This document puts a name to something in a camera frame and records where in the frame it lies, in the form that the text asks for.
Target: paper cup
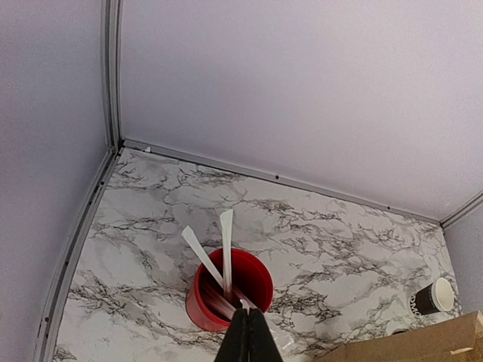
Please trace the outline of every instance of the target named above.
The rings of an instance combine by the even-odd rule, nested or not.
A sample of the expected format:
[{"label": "paper cup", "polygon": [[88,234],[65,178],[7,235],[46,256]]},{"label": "paper cup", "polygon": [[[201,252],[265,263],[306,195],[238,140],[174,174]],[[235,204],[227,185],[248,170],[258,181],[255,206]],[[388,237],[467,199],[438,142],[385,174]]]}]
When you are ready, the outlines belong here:
[{"label": "paper cup", "polygon": [[450,311],[453,307],[454,291],[450,282],[444,278],[438,278],[409,298],[409,308],[417,317],[439,311]]}]

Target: red plastic cup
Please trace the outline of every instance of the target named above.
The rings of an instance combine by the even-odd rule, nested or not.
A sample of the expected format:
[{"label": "red plastic cup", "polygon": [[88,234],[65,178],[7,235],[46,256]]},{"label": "red plastic cup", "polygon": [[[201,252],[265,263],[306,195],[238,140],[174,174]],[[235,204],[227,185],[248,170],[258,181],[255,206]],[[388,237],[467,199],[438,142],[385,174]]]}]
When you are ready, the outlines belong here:
[{"label": "red plastic cup", "polygon": [[[223,270],[223,250],[210,254],[217,269]],[[266,266],[255,256],[239,249],[232,249],[232,280],[261,311],[268,311],[273,299],[273,281]],[[222,319],[206,306],[200,292],[200,284],[217,285],[210,272],[200,265],[195,280],[186,295],[186,312],[194,324],[210,332],[223,332],[229,321]]]}]

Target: lavender wall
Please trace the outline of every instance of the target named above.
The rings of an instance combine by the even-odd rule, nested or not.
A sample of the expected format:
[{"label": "lavender wall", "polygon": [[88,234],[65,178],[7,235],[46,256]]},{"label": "lavender wall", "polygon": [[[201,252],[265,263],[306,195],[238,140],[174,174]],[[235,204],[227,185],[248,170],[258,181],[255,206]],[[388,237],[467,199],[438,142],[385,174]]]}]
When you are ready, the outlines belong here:
[{"label": "lavender wall", "polygon": [[483,205],[445,230],[466,313],[483,311]]},{"label": "lavender wall", "polygon": [[125,136],[442,219],[483,183],[483,2],[125,2]]},{"label": "lavender wall", "polygon": [[32,360],[54,269],[106,153],[100,2],[2,2],[0,360]]}]

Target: marble surface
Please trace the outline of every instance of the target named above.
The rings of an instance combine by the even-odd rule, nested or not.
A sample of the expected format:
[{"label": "marble surface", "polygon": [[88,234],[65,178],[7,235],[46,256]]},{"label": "marble surface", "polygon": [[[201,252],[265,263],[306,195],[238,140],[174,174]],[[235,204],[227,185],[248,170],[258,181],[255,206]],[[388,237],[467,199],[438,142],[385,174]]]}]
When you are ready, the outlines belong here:
[{"label": "marble surface", "polygon": [[211,252],[230,207],[234,246],[272,274],[267,315],[295,341],[285,361],[460,313],[459,304],[421,319],[408,310],[411,291],[440,276],[456,289],[436,225],[125,149],[82,250],[54,360],[212,362],[223,334],[186,315],[199,261],[180,232],[190,225]]}]

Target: metal trim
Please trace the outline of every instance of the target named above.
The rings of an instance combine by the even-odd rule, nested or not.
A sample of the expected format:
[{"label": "metal trim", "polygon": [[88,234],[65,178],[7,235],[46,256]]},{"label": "metal trim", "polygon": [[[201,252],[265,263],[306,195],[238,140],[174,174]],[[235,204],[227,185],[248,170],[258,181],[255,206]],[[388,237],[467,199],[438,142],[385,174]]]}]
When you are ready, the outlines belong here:
[{"label": "metal trim", "polygon": [[63,309],[67,301],[67,294],[74,277],[75,268],[97,207],[119,156],[120,154],[114,155],[110,151],[107,152],[89,188],[81,212],[75,221],[73,233],[63,248],[38,329],[34,362],[52,361]]},{"label": "metal trim", "polygon": [[454,213],[450,216],[444,218],[441,221],[441,227],[443,229],[449,228],[451,225],[465,217],[466,215],[470,214],[474,211],[478,206],[483,204],[483,191],[477,194],[474,198],[466,202],[462,207],[457,209]]},{"label": "metal trim", "polygon": [[119,59],[121,0],[103,0],[101,10],[101,69],[103,77],[103,108],[107,144],[112,153],[122,146],[119,117]]},{"label": "metal trim", "polygon": [[318,194],[321,194],[321,195],[324,195],[324,196],[328,196],[329,198],[338,198],[340,200],[353,202],[355,204],[360,204],[360,205],[363,205],[363,206],[372,207],[374,209],[386,211],[386,212],[389,212],[389,213],[395,213],[395,214],[400,215],[400,216],[405,216],[405,217],[409,217],[409,218],[412,218],[412,219],[417,219],[417,220],[420,220],[420,221],[430,222],[432,224],[439,225],[438,220],[430,219],[429,217],[417,215],[415,213],[409,213],[407,211],[403,211],[403,210],[399,210],[399,209],[394,209],[390,206],[378,204],[378,203],[375,203],[375,202],[372,202],[372,201],[364,200],[362,198],[357,198],[357,197],[350,196],[350,195],[345,195],[345,194],[342,194],[340,192],[327,190],[327,189],[324,189],[324,188],[319,187],[319,186],[310,185],[308,183],[302,183],[300,181],[288,179],[288,178],[285,178],[283,176],[273,175],[271,173],[253,170],[253,169],[246,168],[246,167],[236,166],[234,164],[227,164],[226,162],[216,161],[216,160],[212,160],[210,158],[205,158],[205,157],[202,157],[202,156],[191,155],[189,153],[185,153],[185,152],[181,152],[181,151],[175,151],[173,149],[167,149],[165,147],[156,146],[156,145],[152,145],[152,144],[144,143],[144,142],[140,142],[140,141],[135,141],[135,140],[125,140],[123,146],[127,147],[129,149],[137,149],[137,150],[145,150],[148,147],[150,147],[151,148],[150,152],[154,153],[156,155],[176,158],[178,160],[188,161],[188,162],[192,162],[192,163],[195,163],[195,164],[202,164],[204,166],[217,168],[218,170],[225,170],[225,171],[230,171],[230,172],[234,172],[234,173],[239,173],[241,175],[254,177],[256,179],[263,179],[265,181],[270,181],[271,183],[277,183],[279,185],[290,186],[290,187],[294,187],[296,189],[311,191],[311,192],[315,192],[315,193],[318,193]]}]

